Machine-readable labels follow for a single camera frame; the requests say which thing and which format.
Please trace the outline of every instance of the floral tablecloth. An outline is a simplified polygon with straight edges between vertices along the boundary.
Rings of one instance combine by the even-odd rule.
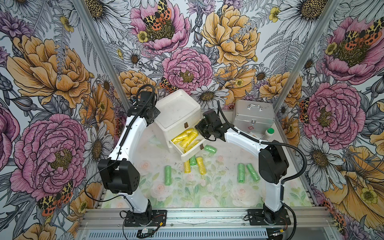
[[[275,139],[281,141],[278,132]],[[157,139],[147,128],[137,148],[134,166],[140,173],[139,187],[154,208],[168,207],[261,207],[265,199],[265,181],[254,182],[246,169],[245,183],[237,182],[237,164],[252,163],[258,171],[258,160],[240,147],[215,141],[207,144],[217,148],[213,156],[201,150],[196,156],[204,158],[207,173],[200,175],[198,166],[191,167],[191,173],[184,173],[184,165],[177,153],[169,153],[165,147],[156,144]],[[287,176],[296,173],[290,161]],[[164,167],[172,167],[172,184],[164,184]],[[113,197],[109,190],[104,199]],[[300,179],[288,181],[284,201],[291,207],[311,206]],[[105,202],[102,208],[129,208],[122,198]]]

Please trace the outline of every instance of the orange flower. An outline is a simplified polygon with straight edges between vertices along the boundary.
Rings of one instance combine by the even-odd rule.
[[[276,74],[270,78],[267,78],[268,84],[260,87],[260,97],[272,99],[275,96],[279,96],[281,90],[288,80],[289,74],[290,72],[285,72],[282,75]],[[291,90],[289,91],[288,96],[285,98],[285,102],[290,108],[293,108],[296,104],[299,103],[299,99],[301,98],[302,83],[303,78],[298,76],[296,82],[293,84]]]
[[[92,91],[92,97],[85,98],[79,110],[81,123],[88,127],[99,127],[101,122],[104,122],[113,136],[115,117],[112,107],[113,103],[107,98],[106,91],[101,84],[97,84],[97,88]]]
[[[281,127],[284,130],[288,142],[297,147],[300,141],[299,120],[294,118],[288,119],[288,116],[286,116],[281,122]]]
[[[145,84],[151,84],[153,86],[156,86],[156,82],[151,80],[144,73],[136,72],[133,70],[121,72],[118,75],[118,78],[128,99],[131,99],[132,96],[136,96],[139,88]],[[147,90],[151,90],[151,88],[145,87],[142,91],[147,91]],[[120,99],[116,90],[114,90],[113,94],[117,99]]]
[[[364,215],[365,225],[377,228],[384,222],[384,162],[367,147],[349,146],[345,153],[347,170],[340,170],[347,185],[335,190],[329,189],[324,195],[343,214],[354,219]]]
[[[39,223],[35,223],[14,240],[55,240],[55,233],[56,227],[50,226],[49,223],[45,224],[44,227]]]
[[[217,47],[218,63],[241,67],[255,56],[260,37],[256,27],[244,36],[232,38],[240,29],[251,25],[249,17],[240,14],[237,8],[224,5],[220,17],[215,12],[207,16],[201,34],[209,41],[207,47]]]
[[[255,81],[256,69],[251,68],[238,68],[233,65],[219,68],[215,77],[217,81],[225,81],[222,89],[229,89],[229,95],[225,100],[225,104],[234,103],[236,99],[240,99],[245,96],[245,92],[252,90],[252,82]]]
[[[46,104],[55,94],[68,100],[70,108],[75,108],[83,97],[91,93],[89,72],[75,50],[66,47],[59,81],[56,55],[59,46],[52,39],[46,39],[43,43],[39,38],[23,35],[21,40],[14,38],[13,44],[24,58],[8,57],[7,70],[21,88],[19,92],[22,96],[44,96],[41,104]]]
[[[92,182],[87,185],[87,193],[93,198],[97,198],[102,189],[102,184],[99,182]],[[96,201],[90,199],[82,189],[79,196],[71,202],[70,209],[73,211],[67,216],[67,219],[71,222],[82,220],[87,209],[92,209]]]

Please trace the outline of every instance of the case handle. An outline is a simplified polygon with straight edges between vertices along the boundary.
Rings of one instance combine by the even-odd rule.
[[[249,104],[249,105],[248,105],[248,110],[250,110],[251,107],[259,107],[259,108],[260,108],[260,111],[263,110],[263,108],[262,108],[260,105],[256,105],[256,104]]]

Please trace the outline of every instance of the green plastic bag roll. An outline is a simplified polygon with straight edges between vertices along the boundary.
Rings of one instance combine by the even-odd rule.
[[[237,165],[237,182],[244,183],[245,182],[245,165],[239,163]]]
[[[253,168],[252,164],[248,163],[247,168],[248,168],[249,173],[251,174],[251,177],[253,178],[253,181],[258,182],[260,180],[260,177],[257,174],[257,172],[255,171],[255,169]]]
[[[197,162],[196,162],[196,157],[195,157],[195,156],[191,157],[191,158],[189,159],[189,165],[191,165],[191,166],[195,166],[196,164],[197,164]]]
[[[165,181],[164,181],[164,184],[169,186],[172,184],[172,176],[171,176],[171,172],[172,172],[172,168],[170,166],[166,166],[165,167]]]
[[[207,152],[209,152],[212,155],[214,155],[217,152],[217,149],[215,147],[210,146],[210,145],[206,145],[204,147],[204,150],[206,150]]]

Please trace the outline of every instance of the pink peony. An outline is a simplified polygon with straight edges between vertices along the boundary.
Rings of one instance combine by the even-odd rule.
[[[0,104],[0,171],[12,154],[12,142],[20,133],[20,126],[12,113]]]
[[[360,96],[346,83],[321,83],[310,97],[307,109],[309,123],[304,124],[308,137],[315,135],[334,150],[347,147],[362,131],[365,113]]]
[[[212,81],[211,61],[191,48],[177,49],[163,61],[164,77],[172,86],[190,93]]]
[[[163,32],[161,29],[157,34],[162,32],[164,37],[155,39],[154,41],[152,41],[150,38],[143,41],[144,46],[152,55],[160,55],[166,52],[173,52],[179,47],[184,47],[188,42],[191,27],[189,19],[184,18],[183,14],[180,14],[180,9],[177,4],[172,6],[169,1],[167,1],[167,4],[168,8],[170,8],[172,11],[170,20],[172,27],[169,27],[171,30],[167,28],[167,32]],[[132,20],[131,25],[134,27],[132,28],[132,33],[137,35],[140,32],[146,31],[147,25],[144,23],[143,19],[147,16],[155,15],[155,12],[157,12],[157,4],[155,4],[154,7],[148,6],[147,8],[143,8],[140,6],[139,8],[132,8],[130,15]]]
[[[85,177],[87,141],[82,125],[65,114],[31,124],[15,144],[18,169],[12,173],[11,189],[32,193],[39,200],[60,192],[71,180],[77,187]]]
[[[372,45],[356,46],[353,50],[345,49],[345,33],[369,28],[373,24],[358,22],[357,18],[347,17],[339,27],[333,31],[328,39],[326,55],[320,64],[322,72],[338,81],[348,81],[353,85],[361,84],[373,77],[384,67],[384,36]]]

